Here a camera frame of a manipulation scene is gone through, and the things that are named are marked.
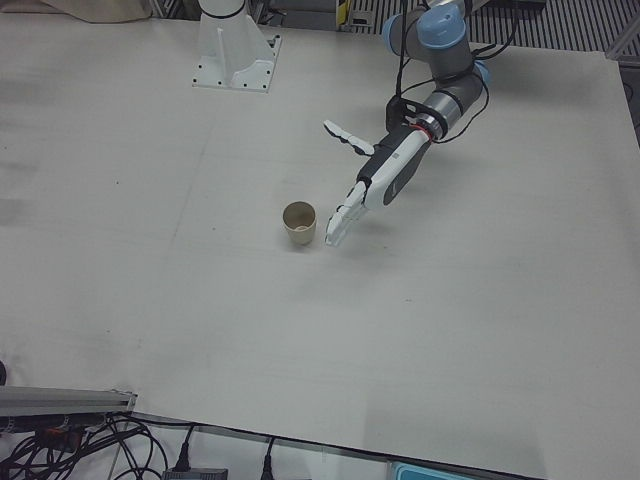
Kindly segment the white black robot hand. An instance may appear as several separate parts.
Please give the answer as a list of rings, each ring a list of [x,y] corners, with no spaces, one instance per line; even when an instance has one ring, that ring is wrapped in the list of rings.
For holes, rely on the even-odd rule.
[[[323,126],[330,136],[368,158],[327,223],[325,243],[337,247],[367,212],[391,204],[415,174],[431,145],[431,135],[421,126],[404,124],[372,145],[329,120]]]

